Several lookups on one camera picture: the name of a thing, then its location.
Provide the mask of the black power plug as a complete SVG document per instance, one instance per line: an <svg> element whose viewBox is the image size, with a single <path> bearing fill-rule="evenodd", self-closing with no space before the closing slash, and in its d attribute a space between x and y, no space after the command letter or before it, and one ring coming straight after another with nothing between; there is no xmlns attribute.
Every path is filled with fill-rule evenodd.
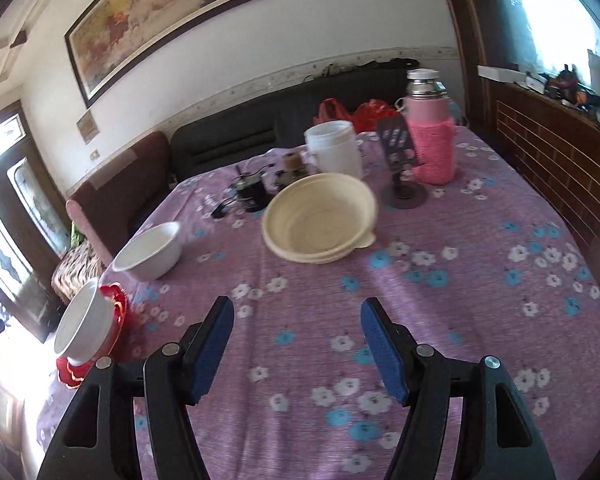
<svg viewBox="0 0 600 480"><path fill-rule="evenodd" d="M211 211L211 217L215 220L223 219L227 216L229 210L230 210L230 204L219 203Z"/></svg>

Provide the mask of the pink sleeved thermos bottle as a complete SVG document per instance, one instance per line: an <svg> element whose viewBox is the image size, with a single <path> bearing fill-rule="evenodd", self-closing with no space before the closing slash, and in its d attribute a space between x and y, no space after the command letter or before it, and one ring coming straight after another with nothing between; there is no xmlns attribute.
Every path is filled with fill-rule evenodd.
<svg viewBox="0 0 600 480"><path fill-rule="evenodd" d="M439 72L415 68L406 74L406 95L396 100L396 109L406 120L415 145L417 180L446 185L454 180L456 123L450 99Z"/></svg>

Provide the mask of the brown thread spool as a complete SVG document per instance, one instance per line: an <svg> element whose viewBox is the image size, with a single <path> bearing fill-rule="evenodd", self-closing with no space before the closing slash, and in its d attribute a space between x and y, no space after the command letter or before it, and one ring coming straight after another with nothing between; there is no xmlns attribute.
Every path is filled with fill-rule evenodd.
<svg viewBox="0 0 600 480"><path fill-rule="evenodd" d="M287 152L283 156L283 165L286 171L303 171L306 165L298 152Z"/></svg>

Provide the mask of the purple floral tablecloth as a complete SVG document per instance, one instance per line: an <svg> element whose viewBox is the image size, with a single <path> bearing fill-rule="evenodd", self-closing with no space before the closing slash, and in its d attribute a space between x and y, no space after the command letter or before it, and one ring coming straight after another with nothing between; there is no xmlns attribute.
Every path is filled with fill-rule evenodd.
<svg viewBox="0 0 600 480"><path fill-rule="evenodd" d="M375 243L322 266L276 257L260 214L213 204L232 173L181 183L148 226L176 221L183 252L158 281L107 270L130 300L123 359L149 356L217 296L236 320L210 392L190 417L215 479L379 479L405 411L385 392L360 307L453 359L500 358L555 474L600 450L600 286L550 205L467 129L455 180L412 210L381 206Z"/></svg>

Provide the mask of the white plastic jar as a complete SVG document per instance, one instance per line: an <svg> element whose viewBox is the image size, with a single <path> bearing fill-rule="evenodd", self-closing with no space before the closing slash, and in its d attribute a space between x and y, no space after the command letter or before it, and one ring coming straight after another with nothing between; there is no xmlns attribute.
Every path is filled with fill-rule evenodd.
<svg viewBox="0 0 600 480"><path fill-rule="evenodd" d="M350 122L323 122L306 130L304 138L309 163L319 172L336 172L362 179L362 156Z"/></svg>

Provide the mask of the red wedding plate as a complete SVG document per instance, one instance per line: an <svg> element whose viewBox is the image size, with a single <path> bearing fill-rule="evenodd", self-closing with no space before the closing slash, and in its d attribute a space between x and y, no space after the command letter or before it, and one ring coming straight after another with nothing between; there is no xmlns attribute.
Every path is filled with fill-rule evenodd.
<svg viewBox="0 0 600 480"><path fill-rule="evenodd" d="M111 327L109 336L102 345L102 348L100 348L96 353L96 356L89 361L78 364L63 356L56 356L57 378L69 389L78 388L84 381L90 369L95 365L96 361L103 356L110 355L122 333L126 312L128 312L129 307L129 301L125 291L118 283L109 285L99 284L99 288L100 291L114 303L114 325Z"/></svg>

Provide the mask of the large white bowl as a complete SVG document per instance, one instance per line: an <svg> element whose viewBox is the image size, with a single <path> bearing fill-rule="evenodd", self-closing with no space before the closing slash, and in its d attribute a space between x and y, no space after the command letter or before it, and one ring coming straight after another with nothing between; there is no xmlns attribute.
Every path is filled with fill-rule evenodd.
<svg viewBox="0 0 600 480"><path fill-rule="evenodd" d="M54 351L82 364L96 356L114 325L114 303L92 278L79 290L62 315L56 330Z"/></svg>

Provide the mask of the wooden glass door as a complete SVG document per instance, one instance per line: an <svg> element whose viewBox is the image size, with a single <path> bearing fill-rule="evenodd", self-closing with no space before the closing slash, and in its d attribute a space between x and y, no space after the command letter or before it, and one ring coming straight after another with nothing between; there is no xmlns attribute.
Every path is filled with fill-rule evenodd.
<svg viewBox="0 0 600 480"><path fill-rule="evenodd" d="M42 342L65 309L52 275L69 226L22 104L13 102L0 110L0 307Z"/></svg>

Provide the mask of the framed horse painting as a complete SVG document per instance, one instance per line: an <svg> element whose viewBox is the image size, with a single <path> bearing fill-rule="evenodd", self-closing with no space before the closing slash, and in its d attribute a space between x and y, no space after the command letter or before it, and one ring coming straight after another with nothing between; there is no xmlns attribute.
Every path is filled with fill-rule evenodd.
<svg viewBox="0 0 600 480"><path fill-rule="evenodd" d="M65 34L80 95L92 106L144 58L251 0L94 0Z"/></svg>

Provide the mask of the patterned cushion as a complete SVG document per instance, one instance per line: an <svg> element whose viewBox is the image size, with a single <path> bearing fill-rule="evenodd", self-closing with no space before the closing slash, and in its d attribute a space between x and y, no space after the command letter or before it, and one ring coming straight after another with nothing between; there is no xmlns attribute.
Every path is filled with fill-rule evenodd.
<svg viewBox="0 0 600 480"><path fill-rule="evenodd" d="M50 279L52 289L65 306L73 300L79 290L92 278L99 278L106 266L94 247L84 240L78 247L70 249Z"/></svg>

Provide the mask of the wooden cabinet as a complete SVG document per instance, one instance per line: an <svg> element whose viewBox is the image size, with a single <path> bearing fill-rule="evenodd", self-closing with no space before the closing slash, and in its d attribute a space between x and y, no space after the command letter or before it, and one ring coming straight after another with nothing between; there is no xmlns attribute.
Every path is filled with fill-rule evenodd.
<svg viewBox="0 0 600 480"><path fill-rule="evenodd" d="M562 217L600 282L600 129L516 84L481 85L489 132L505 159Z"/></svg>

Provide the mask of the red plastic bag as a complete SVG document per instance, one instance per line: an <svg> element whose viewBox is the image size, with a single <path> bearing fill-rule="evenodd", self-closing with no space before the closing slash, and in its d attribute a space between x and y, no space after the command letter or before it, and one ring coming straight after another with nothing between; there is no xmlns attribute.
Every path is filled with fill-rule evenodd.
<svg viewBox="0 0 600 480"><path fill-rule="evenodd" d="M361 133L375 131L378 122L398 115L398 110L378 99L371 99L350 113L339 100L329 98L321 102L317 115L313 118L313 125L343 120L344 122L350 122L356 133Z"/></svg>

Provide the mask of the cream ribbed bowl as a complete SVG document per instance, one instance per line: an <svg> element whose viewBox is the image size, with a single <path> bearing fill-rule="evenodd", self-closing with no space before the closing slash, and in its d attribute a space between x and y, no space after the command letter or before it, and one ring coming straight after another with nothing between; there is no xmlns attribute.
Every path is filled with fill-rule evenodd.
<svg viewBox="0 0 600 480"><path fill-rule="evenodd" d="M363 181L314 174L287 186L266 207L262 236L287 261L325 264L376 242L378 203Z"/></svg>

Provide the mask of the black sofa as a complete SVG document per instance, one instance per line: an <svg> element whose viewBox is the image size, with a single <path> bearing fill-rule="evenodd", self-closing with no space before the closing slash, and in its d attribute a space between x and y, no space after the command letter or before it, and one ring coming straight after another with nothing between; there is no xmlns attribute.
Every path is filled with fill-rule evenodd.
<svg viewBox="0 0 600 480"><path fill-rule="evenodd" d="M313 125L321 102L335 98L349 112L371 99L391 104L406 93L406 74L416 66L411 58L364 65L258 96L181 126L170 141L174 176L182 182L270 148L296 148L304 143L303 133Z"/></svg>

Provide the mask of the small wall plaque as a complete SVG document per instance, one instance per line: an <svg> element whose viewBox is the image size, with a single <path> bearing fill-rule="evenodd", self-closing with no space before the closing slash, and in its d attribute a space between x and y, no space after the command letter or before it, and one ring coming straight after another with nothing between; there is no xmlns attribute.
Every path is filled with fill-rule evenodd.
<svg viewBox="0 0 600 480"><path fill-rule="evenodd" d="M99 135L99 128L91 110L87 110L76 122L76 128L85 144L91 143Z"/></svg>

